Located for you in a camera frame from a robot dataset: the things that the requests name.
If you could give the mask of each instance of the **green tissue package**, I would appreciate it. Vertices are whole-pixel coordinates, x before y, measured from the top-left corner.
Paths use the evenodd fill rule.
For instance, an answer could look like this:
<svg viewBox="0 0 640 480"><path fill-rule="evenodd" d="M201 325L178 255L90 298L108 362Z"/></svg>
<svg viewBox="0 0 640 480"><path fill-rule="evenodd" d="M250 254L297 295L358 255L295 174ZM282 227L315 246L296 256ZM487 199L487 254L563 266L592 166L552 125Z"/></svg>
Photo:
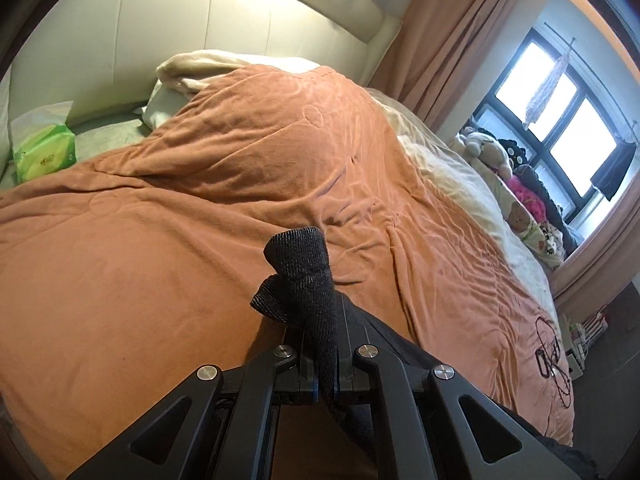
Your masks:
<svg viewBox="0 0 640 480"><path fill-rule="evenodd" d="M19 183L76 163L76 136L65 124L72 104L69 101L35 108L11 122Z"/></svg>

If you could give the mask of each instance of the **black plush toy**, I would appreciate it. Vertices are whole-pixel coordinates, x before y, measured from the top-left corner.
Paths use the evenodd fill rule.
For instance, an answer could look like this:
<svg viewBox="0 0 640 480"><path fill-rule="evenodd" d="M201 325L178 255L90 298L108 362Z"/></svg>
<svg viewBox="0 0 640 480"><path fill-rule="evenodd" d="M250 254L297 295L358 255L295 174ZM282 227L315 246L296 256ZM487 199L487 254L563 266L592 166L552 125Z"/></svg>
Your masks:
<svg viewBox="0 0 640 480"><path fill-rule="evenodd" d="M522 166L526 164L527 161L527 153L523 148L518 146L518 143L515 140L511 139L498 139L498 142L502 145L502 147L509 155L509 159L511 161L511 166L515 170L518 166Z"/></svg>

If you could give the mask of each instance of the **window frame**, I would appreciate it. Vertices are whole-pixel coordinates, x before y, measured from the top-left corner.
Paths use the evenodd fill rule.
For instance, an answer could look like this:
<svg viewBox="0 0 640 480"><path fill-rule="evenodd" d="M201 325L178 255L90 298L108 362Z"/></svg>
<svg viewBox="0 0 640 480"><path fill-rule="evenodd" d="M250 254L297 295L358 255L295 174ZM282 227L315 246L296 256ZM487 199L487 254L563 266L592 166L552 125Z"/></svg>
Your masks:
<svg viewBox="0 0 640 480"><path fill-rule="evenodd" d="M589 203L589 201L596 193L596 190L593 186L591 186L591 189L588 190L588 192L584 196L581 196L575 189L574 184L572 184L571 180L566 175L564 170L551 155L551 148L562 136L562 133L564 133L564 130L574 118L575 113L578 111L578 108L580 107L584 99L587 99L593 106L594 110L596 110L596 112L602 119L602 122L609 130L611 137L616 142L618 142L618 140L616 139L618 132L609 114L602 106L600 100L596 97L587 83L585 83L584 79L582 79L582 77L576 72L575 68L571 66L571 64L569 64L565 73L566 76L575 85L576 91L571 99L571 102L569 102L569 105L564 110L564 113L558 119L558 122L556 122L556 124L551 129L551 131L549 131L544 140L539 140L532 131L530 131L529 129L524 129L524 127L522 126L522 121L507 107L507 105L505 105L502 101L500 101L500 99L496 97L496 94L511 73L511 69L513 69L514 65L518 62L525 49L531 43L537 44L537 46L539 46L549 56L551 56L554 61L561 56L561 53L558 52L553 47L553 45L551 45L551 43L549 43L538 31L532 28L518 47L516 53L513 55L508 65L500 74L500 77L495 81L484 99L482 99L482 102L478 105L473 115L475 119L478 119L484 112L485 108L491 108L493 112L516 133L517 136L519 136L533 149L535 155L529 161L531 167L535 168L539 162L544 162L555 179L558 181L564 192L567 193L567 195L575 205L574 209L566 216L566 218L564 218L564 221L566 223L569 223Z"/></svg>

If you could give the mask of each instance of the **curtain rod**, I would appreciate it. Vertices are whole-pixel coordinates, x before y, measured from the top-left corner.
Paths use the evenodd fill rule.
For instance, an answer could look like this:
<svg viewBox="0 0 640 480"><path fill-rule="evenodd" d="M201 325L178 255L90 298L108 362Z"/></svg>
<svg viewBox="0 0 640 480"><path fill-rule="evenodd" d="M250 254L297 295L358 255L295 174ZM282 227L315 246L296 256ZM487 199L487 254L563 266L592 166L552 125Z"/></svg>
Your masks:
<svg viewBox="0 0 640 480"><path fill-rule="evenodd" d="M611 100L613 101L613 104L616 105L616 108L618 108L618 111L620 112L620 115L622 115L622 118L625 120L626 126L628 126L629 130L631 131L631 134L634 136L634 138L636 139L636 142L640 143L640 139L638 139L638 136L636 135L636 131L634 130L634 128L636 127L636 124L638 124L638 121L634 120L633 124L630 123L628 121L628 119L626 118L625 113L622 111L622 108L620 108L620 105L618 104L618 101L616 101L616 99L613 97L613 95L611 94L611 92L609 91L609 89L605 86L605 84L602 82L602 79L600 79L600 77L598 76L598 74L596 74L593 71L593 68L591 68L589 66L589 63L587 63L584 58L578 54L577 50L574 48L574 41L575 38L572 38L571 42L565 40L565 38L562 37L562 35L555 30L551 25L549 25L547 22L545 22L545 25L549 28L549 30L551 30L552 33L554 33L558 38L560 38L560 40L562 40L562 42L569 47L569 49L571 51L573 51L573 53L578 56L580 58L580 61L584 63L585 67L587 67L587 69L589 70L589 72L591 72L591 74L594 76L594 78L596 78L598 80L598 83L600 83L600 85L605 89L605 92L607 94L609 94L609 97L611 98Z"/></svg>

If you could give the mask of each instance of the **headboard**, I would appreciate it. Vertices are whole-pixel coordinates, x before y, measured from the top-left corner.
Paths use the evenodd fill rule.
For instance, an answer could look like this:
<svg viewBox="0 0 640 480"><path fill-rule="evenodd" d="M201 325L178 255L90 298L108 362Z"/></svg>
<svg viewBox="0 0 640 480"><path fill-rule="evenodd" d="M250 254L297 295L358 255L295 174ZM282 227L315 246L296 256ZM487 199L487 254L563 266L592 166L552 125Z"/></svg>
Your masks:
<svg viewBox="0 0 640 480"><path fill-rule="evenodd" d="M12 64L9 120L73 100L73 123L145 101L158 64L203 48L305 57L366 85L400 25L371 0L60 0Z"/></svg>

